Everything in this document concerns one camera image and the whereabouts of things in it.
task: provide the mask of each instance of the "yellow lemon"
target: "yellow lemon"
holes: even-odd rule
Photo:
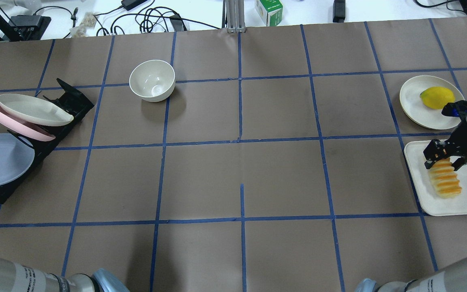
[[[454,93],[446,87],[430,87],[421,92],[421,100],[430,109],[442,109],[448,102],[455,102]]]

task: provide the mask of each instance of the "black cable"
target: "black cable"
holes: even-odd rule
[[[413,0],[413,2],[414,2],[415,4],[417,4],[418,6],[424,7],[424,8],[437,7],[437,6],[445,5],[445,4],[448,4],[448,3],[450,3],[450,2],[455,2],[455,1],[457,1],[457,0],[447,0],[447,1],[445,1],[445,2],[441,2],[441,3],[438,3],[438,4],[434,4],[434,5],[423,5],[423,4],[419,3],[419,1]]]
[[[459,10],[459,9],[451,9],[450,7],[448,7],[448,3],[446,3],[446,9],[448,9],[449,11],[459,11],[459,12],[464,13],[467,16],[466,11],[462,11],[462,10]]]
[[[108,11],[108,12],[106,12],[106,13],[93,14],[93,15],[95,15],[95,16],[98,16],[98,15],[106,15],[106,14],[109,14],[109,13],[111,13],[111,12],[113,12],[113,11],[117,11],[118,9],[123,8],[123,7],[124,7],[123,5],[120,5],[120,6],[116,7],[115,9],[113,9],[112,11]]]
[[[1,12],[8,18],[8,20],[10,20],[10,22],[13,24],[13,26],[15,28],[17,28],[17,25],[15,24],[15,22],[12,21],[12,19],[7,15],[7,13],[1,8],[0,6],[0,9],[1,9]],[[23,35],[21,34],[21,31],[19,31],[19,29],[17,28],[17,33],[19,33],[19,35],[22,37]]]
[[[159,17],[157,15],[151,15],[151,13],[153,11],[156,11],[157,13],[159,13]],[[156,22],[150,27],[150,30],[148,29],[148,32],[152,32],[152,29],[154,28],[154,26],[160,21],[160,19],[163,19],[163,23],[165,24],[165,30],[166,31],[169,31],[169,26],[167,25],[167,21],[165,20],[165,18],[161,18],[163,15],[165,15],[166,13],[169,13],[170,11],[168,12],[165,12],[165,13],[161,13],[159,10],[158,10],[158,7],[155,7],[155,8],[151,8],[151,10],[149,11],[149,14],[146,15],[146,19],[148,20],[150,17],[158,17],[158,20],[156,20]]]
[[[154,4],[155,1],[156,1],[156,0],[152,0],[152,2],[151,2],[149,5],[147,5],[146,7],[142,8],[140,11],[138,11],[138,13],[141,15],[141,12],[144,11],[144,9],[148,9],[150,6],[152,6],[152,5]],[[135,16],[135,22],[136,22],[139,26],[141,26],[141,24],[139,24],[139,22],[138,22],[138,15]]]
[[[98,37],[100,30],[102,30],[102,33],[104,33],[104,35],[110,34],[109,31],[106,28],[104,28],[102,23],[100,23],[100,20],[95,15],[93,15],[93,17],[95,17],[96,21],[100,24],[100,28],[96,31],[96,36]]]
[[[102,33],[103,33],[104,35],[111,34],[111,33],[109,33],[109,31],[108,31],[106,28],[104,28],[104,26],[102,25],[102,23],[100,22],[100,20],[98,19],[97,16],[99,16],[99,15],[106,15],[106,14],[112,13],[112,12],[114,12],[114,11],[117,11],[117,10],[120,9],[120,8],[123,8],[123,7],[124,7],[123,5],[120,5],[120,6],[116,7],[115,9],[113,9],[113,10],[111,10],[111,11],[108,11],[108,12],[105,12],[105,13],[93,14],[93,17],[95,17],[96,21],[100,24],[100,28],[96,31],[96,36],[97,36],[97,37],[98,37],[100,31],[102,31]]]
[[[438,3],[438,4],[434,4],[434,5],[423,5],[423,4],[419,3],[418,0],[413,0],[413,2],[415,4],[417,4],[418,6],[421,6],[423,8],[433,8],[433,7],[437,7],[437,6],[441,6],[441,5],[446,5],[446,9],[448,9],[449,11],[459,11],[459,12],[465,13],[465,15],[467,15],[467,13],[465,11],[462,11],[462,10],[459,10],[459,9],[452,9],[452,8],[448,7],[448,3],[455,2],[455,1],[457,1],[457,0],[447,0],[445,2],[441,2],[441,3]]]
[[[59,9],[64,9],[65,11],[68,11],[68,13],[73,16],[73,13],[67,9],[66,7],[61,7],[61,6],[44,6],[44,7],[41,7],[39,9],[37,9],[32,15],[37,15],[37,13],[43,9],[46,9],[46,8],[59,8]]]
[[[140,13],[126,13],[126,14],[120,15],[119,17],[117,17],[117,18],[113,21],[113,23],[111,24],[111,28],[113,28],[113,26],[115,26],[115,23],[118,21],[118,19],[120,19],[120,18],[122,18],[122,17],[124,17],[124,16],[129,16],[129,15],[140,15]],[[168,19],[170,19],[170,17],[165,17],[165,16],[157,16],[157,17],[159,17],[159,18],[166,18],[166,19],[168,18]],[[204,26],[209,26],[209,27],[211,27],[211,28],[215,28],[215,29],[218,29],[218,30],[220,29],[220,28],[218,28],[217,26],[211,26],[210,24],[206,24],[206,23],[204,23],[204,22],[200,22],[200,21],[197,21],[197,20],[191,20],[191,19],[187,19],[187,18],[181,18],[181,20],[186,20],[186,21],[189,21],[189,22],[195,22],[195,23],[197,23],[197,24],[203,24]]]
[[[113,30],[113,33],[115,33],[115,35],[118,35],[118,33],[116,32],[117,28],[120,28],[120,30],[122,31],[122,34],[126,34],[126,32],[120,26],[115,26],[115,30]]]
[[[76,23],[77,23],[77,13],[78,13],[78,7],[75,7],[75,9],[72,11],[70,11],[69,9],[67,9],[66,7],[62,7],[62,6],[44,6],[44,7],[41,7],[39,9],[37,9],[32,15],[37,15],[37,13],[43,9],[46,9],[46,8],[59,8],[59,9],[63,9],[65,11],[68,11],[68,13],[70,14],[70,19],[72,20],[73,24],[72,24],[72,28],[75,27]],[[68,33],[67,35],[65,35],[63,37],[63,39],[66,39],[71,33]]]

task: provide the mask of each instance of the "black dish rack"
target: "black dish rack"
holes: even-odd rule
[[[50,153],[59,145],[59,142],[64,139],[67,134],[75,127],[75,125],[80,122],[86,114],[94,107],[94,104],[79,90],[75,89],[68,83],[57,78],[57,82],[64,89],[64,94],[60,98],[50,100],[47,97],[43,96],[48,101],[54,103],[70,115],[74,116],[72,122],[65,126],[61,127],[48,127],[41,126],[45,131],[55,136],[55,139],[52,141],[42,142],[37,141],[31,138],[28,138],[28,141],[32,143],[30,146],[28,143],[24,142],[21,137],[22,135],[15,133],[14,131],[8,131],[15,138],[19,139],[21,142],[26,144],[29,147],[32,147],[35,151],[35,157],[32,161],[30,168],[24,174],[22,174],[17,179],[0,185],[0,204],[6,202],[6,200],[14,193],[15,189],[21,185],[21,183],[26,179],[26,177],[39,165]]]

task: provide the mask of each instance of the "table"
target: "table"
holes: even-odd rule
[[[147,103],[128,76],[174,65]],[[0,205],[0,257],[132,291],[352,291],[467,256],[467,216],[422,212],[402,148],[408,78],[467,99],[467,17],[0,43],[0,93],[96,107]],[[0,133],[6,129],[0,126]]]

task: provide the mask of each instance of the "power adapter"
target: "power adapter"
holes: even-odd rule
[[[334,0],[332,4],[332,22],[345,21],[345,0]]]
[[[137,7],[141,3],[147,2],[148,0],[122,0],[122,6],[126,8],[126,11],[130,11],[131,9]]]

